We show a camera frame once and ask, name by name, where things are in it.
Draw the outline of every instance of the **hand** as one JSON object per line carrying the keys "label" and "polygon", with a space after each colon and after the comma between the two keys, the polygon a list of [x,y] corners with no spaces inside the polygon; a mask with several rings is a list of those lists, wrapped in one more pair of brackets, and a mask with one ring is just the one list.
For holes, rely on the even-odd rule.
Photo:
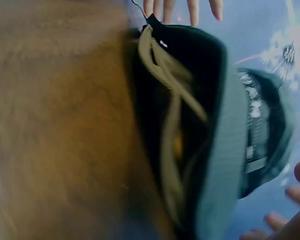
{"label": "hand", "polygon": [[[300,163],[295,166],[294,175],[300,182]],[[300,186],[289,187],[285,192],[300,205]],[[273,229],[274,234],[268,235],[261,230],[252,230],[240,237],[240,240],[300,240],[300,212],[289,222],[277,214],[270,214],[264,220]]]}
{"label": "hand", "polygon": [[[154,13],[156,18],[160,19],[163,3],[163,22],[169,24],[171,22],[175,2],[176,0],[143,0],[143,7],[147,17]],[[187,2],[191,25],[196,26],[199,23],[199,0],[187,0]],[[223,0],[209,0],[209,2],[213,15],[216,19],[222,21]]]}

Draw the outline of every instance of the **wooden surface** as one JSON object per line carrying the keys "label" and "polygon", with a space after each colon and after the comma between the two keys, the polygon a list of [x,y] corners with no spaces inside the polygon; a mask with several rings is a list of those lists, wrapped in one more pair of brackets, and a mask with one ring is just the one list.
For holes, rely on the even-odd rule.
{"label": "wooden surface", "polygon": [[127,87],[125,7],[0,0],[0,240],[172,239]]}

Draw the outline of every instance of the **blue patterned background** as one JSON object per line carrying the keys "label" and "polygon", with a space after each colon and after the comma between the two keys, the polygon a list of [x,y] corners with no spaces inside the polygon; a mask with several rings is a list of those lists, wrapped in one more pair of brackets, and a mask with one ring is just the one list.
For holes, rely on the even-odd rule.
{"label": "blue patterned background", "polygon": [[[142,19],[142,14],[137,8],[134,8],[134,16]],[[177,0],[173,23],[189,25],[189,19],[187,1]],[[209,1],[201,0],[198,27],[225,42],[230,60],[235,66],[256,68],[280,75],[284,63],[279,66],[276,64],[281,63],[282,56],[278,62],[273,57],[267,63],[264,53],[277,44],[276,40],[281,41],[278,34],[280,31],[283,35],[291,29],[297,29],[300,33],[300,0],[224,0],[223,22],[218,22],[213,17]],[[297,183],[293,170],[300,161],[300,70],[290,77],[283,76],[283,78],[292,91],[298,112],[297,143],[290,165],[279,177],[238,201],[231,224],[224,236],[225,240],[238,240],[242,233],[252,228],[269,230],[263,222],[263,217],[272,211],[289,219],[299,210],[284,192],[285,187]]]}

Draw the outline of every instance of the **black bag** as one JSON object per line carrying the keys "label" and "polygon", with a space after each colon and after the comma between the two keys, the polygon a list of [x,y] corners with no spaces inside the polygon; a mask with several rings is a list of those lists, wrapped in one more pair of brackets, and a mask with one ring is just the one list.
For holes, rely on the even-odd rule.
{"label": "black bag", "polygon": [[187,239],[220,240],[237,199],[288,162],[289,91],[272,74],[233,69],[223,43],[197,28],[147,22],[133,74],[157,185]]}

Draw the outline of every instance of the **wood grain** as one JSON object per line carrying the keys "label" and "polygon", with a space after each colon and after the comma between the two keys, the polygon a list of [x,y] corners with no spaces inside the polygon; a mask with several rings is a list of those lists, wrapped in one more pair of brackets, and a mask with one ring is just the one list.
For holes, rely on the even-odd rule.
{"label": "wood grain", "polygon": [[0,240],[172,239],[119,0],[0,0]]}

